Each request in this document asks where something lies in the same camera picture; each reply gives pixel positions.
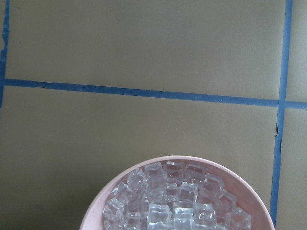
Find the pink plastic bowl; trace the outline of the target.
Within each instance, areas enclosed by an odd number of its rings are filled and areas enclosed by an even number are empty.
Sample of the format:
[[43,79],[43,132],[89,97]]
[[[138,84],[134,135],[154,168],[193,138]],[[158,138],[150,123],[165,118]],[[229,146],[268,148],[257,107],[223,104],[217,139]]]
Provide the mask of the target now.
[[238,198],[238,205],[244,209],[247,213],[251,214],[251,227],[253,230],[273,230],[275,229],[270,214],[264,205],[263,201],[257,194],[257,192],[240,176],[231,171],[230,169],[209,161],[203,158],[193,156],[181,156],[171,155],[153,158],[135,164],[125,171],[121,172],[114,179],[112,179],[104,188],[98,193],[95,199],[87,209],[86,214],[83,217],[80,225],[81,230],[103,230],[103,210],[107,198],[111,191],[128,173],[133,170],[143,167],[147,164],[155,162],[166,161],[183,161],[185,163],[189,161],[197,162],[207,167],[210,173],[221,176],[224,179],[226,189]]

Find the pile of clear ice cubes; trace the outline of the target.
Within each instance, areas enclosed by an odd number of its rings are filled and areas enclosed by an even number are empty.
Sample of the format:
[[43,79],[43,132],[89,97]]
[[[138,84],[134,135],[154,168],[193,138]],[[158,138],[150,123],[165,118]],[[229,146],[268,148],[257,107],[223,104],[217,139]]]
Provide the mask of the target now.
[[224,180],[193,161],[155,162],[131,171],[103,211],[106,230],[249,230],[251,221]]

